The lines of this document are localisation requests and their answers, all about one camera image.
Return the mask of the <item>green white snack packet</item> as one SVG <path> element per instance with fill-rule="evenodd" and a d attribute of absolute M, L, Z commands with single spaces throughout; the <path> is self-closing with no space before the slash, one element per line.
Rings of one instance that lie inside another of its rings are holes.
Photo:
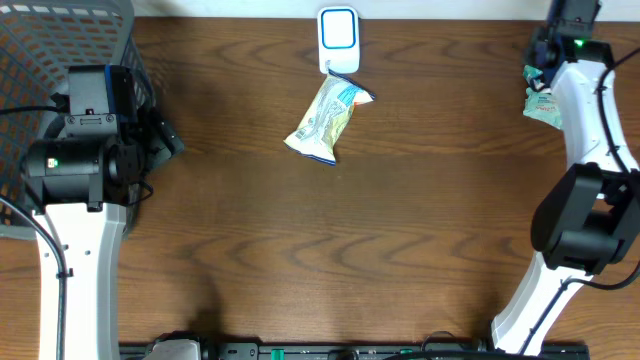
<path fill-rule="evenodd" d="M 531 88 L 526 89 L 522 114 L 531 119 L 543 122 L 558 130 L 563 129 L 562 118 L 555 99 L 548 92 L 534 92 Z"/>

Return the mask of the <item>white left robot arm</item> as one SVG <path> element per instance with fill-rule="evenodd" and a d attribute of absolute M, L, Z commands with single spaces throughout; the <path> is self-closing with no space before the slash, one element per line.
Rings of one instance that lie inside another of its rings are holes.
<path fill-rule="evenodd" d="M 60 129 L 25 156 L 40 257 L 41 359 L 116 359 L 117 269 L 146 176 L 184 144 L 156 108 L 142 72 L 74 66 Z"/>

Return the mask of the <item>teal Kleenex tissue pack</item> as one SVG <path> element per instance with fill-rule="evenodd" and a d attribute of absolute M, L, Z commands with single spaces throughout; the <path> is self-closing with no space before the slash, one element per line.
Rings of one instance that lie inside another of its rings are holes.
<path fill-rule="evenodd" d="M 543 72 L 533 66 L 525 65 L 523 69 L 523 77 L 530 90 L 540 92 L 544 89 Z"/>

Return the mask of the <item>yellow white snack bag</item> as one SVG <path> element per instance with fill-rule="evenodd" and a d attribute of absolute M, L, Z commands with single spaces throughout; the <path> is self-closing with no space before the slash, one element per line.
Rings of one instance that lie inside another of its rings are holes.
<path fill-rule="evenodd" d="M 318 162 L 335 166 L 335 143 L 356 106 L 376 95 L 349 77 L 330 70 L 295 131 L 284 140 L 287 148 Z"/>

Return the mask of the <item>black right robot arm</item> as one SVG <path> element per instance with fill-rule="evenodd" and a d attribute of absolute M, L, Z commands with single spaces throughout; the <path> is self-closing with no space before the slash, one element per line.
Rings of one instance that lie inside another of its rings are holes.
<path fill-rule="evenodd" d="M 531 224 L 535 250 L 508 305 L 491 322 L 499 355 L 538 357 L 547 332 L 583 287 L 615 291 L 594 281 L 620 262 L 639 235 L 639 164 L 627 146 L 614 95 L 615 59 L 592 34 L 601 2 L 553 0 L 544 25 L 525 52 L 539 70 L 530 90 L 550 94 L 559 109 L 567 170 L 537 207 Z"/>

